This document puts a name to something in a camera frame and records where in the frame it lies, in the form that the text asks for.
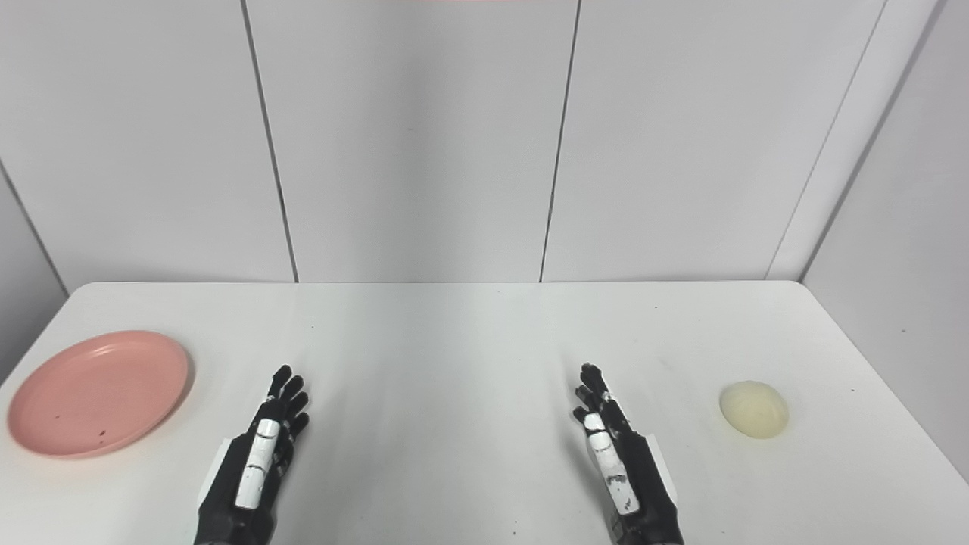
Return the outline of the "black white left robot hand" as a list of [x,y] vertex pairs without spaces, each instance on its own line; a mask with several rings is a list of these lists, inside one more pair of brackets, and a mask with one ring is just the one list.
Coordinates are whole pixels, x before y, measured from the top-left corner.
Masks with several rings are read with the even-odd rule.
[[245,432],[233,438],[198,507],[195,544],[269,544],[276,501],[310,417],[304,377],[289,365],[273,373]]

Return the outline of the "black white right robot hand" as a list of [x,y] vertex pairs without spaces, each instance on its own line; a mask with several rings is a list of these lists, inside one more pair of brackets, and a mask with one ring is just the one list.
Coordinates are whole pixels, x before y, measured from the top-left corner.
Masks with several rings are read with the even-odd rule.
[[635,431],[606,385],[602,370],[584,363],[572,416],[584,428],[610,501],[616,544],[683,544],[675,487],[653,435]]

